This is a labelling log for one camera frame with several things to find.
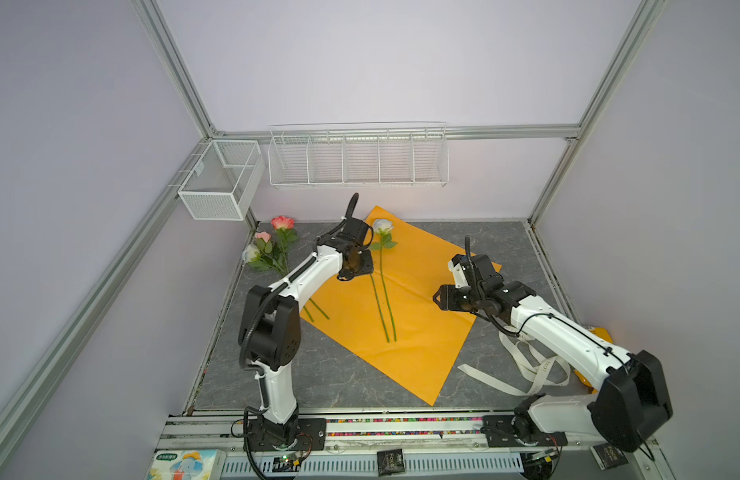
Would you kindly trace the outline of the orange wrapping paper sheet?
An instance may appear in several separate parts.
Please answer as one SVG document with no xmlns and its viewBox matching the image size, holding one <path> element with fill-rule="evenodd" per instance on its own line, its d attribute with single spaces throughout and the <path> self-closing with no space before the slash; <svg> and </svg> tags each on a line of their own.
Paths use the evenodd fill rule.
<svg viewBox="0 0 740 480">
<path fill-rule="evenodd" d="M 328 280 L 302 318 L 432 406 L 475 322 L 433 301 L 453 283 L 448 264 L 464 249 L 380 206 L 366 219 L 376 220 L 391 222 L 393 247 L 373 252 L 372 274 Z"/>
</svg>

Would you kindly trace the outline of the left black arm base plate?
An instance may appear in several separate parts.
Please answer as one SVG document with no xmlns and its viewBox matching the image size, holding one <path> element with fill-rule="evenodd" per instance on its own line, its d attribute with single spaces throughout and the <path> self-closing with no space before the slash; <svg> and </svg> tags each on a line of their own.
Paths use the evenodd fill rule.
<svg viewBox="0 0 740 480">
<path fill-rule="evenodd" d="M 325 418 L 297 418 L 286 424 L 252 418 L 243 423 L 248 447 L 254 452 L 322 451 L 327 439 Z"/>
</svg>

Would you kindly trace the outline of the pale white fake rose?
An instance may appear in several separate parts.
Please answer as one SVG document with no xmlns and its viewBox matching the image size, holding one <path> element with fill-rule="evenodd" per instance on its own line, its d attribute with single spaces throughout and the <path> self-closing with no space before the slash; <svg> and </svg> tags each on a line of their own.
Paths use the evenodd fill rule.
<svg viewBox="0 0 740 480">
<path fill-rule="evenodd" d="M 267 271 L 271 269 L 271 264 L 266 255 L 255 244 L 249 244 L 242 254 L 243 263 L 254 270 Z"/>
</svg>

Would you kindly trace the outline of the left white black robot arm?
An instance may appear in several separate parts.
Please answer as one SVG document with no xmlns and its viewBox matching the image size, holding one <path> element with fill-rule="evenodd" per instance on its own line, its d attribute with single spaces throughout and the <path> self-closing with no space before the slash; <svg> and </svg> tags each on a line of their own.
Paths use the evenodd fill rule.
<svg viewBox="0 0 740 480">
<path fill-rule="evenodd" d="M 373 229 L 345 217 L 318 237 L 312 251 L 282 279 L 248 292 L 238 338 L 239 363 L 258 381 L 258 414 L 274 425 L 297 418 L 291 363 L 301 343 L 301 311 L 327 281 L 351 281 L 374 271 Z"/>
</svg>

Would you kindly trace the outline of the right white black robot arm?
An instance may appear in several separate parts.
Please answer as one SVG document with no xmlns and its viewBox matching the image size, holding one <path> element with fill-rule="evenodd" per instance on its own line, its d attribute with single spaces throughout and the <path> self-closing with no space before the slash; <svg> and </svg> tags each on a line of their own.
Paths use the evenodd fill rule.
<svg viewBox="0 0 740 480">
<path fill-rule="evenodd" d="M 527 285 L 507 282 L 485 255 L 457 254 L 454 281 L 434 294 L 443 311 L 473 314 L 499 331 L 532 386 L 515 408 L 513 434 L 532 443 L 542 434 L 597 435 L 635 452 L 673 416 L 660 360 L 595 335 L 552 307 Z M 541 390 L 551 367 L 576 370 L 593 393 L 551 396 Z"/>
</svg>

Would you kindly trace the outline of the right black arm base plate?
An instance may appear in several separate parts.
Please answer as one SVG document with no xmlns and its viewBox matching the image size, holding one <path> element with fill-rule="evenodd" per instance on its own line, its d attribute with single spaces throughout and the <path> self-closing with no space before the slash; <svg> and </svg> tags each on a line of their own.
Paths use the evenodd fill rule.
<svg viewBox="0 0 740 480">
<path fill-rule="evenodd" d="M 564 447 L 568 438 L 563 432 L 545 433 L 529 419 L 510 413 L 485 415 L 480 432 L 489 447 Z"/>
</svg>

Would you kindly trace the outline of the red pink fake rose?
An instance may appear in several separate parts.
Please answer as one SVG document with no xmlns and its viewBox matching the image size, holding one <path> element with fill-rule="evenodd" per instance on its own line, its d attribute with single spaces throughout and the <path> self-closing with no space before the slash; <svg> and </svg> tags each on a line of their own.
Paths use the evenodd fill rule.
<svg viewBox="0 0 740 480">
<path fill-rule="evenodd" d="M 278 216 L 271 221 L 271 224 L 278 240 L 279 253 L 284 267 L 283 273 L 287 274 L 290 271 L 288 263 L 290 247 L 299 239 L 295 230 L 295 220 L 286 216 Z"/>
</svg>

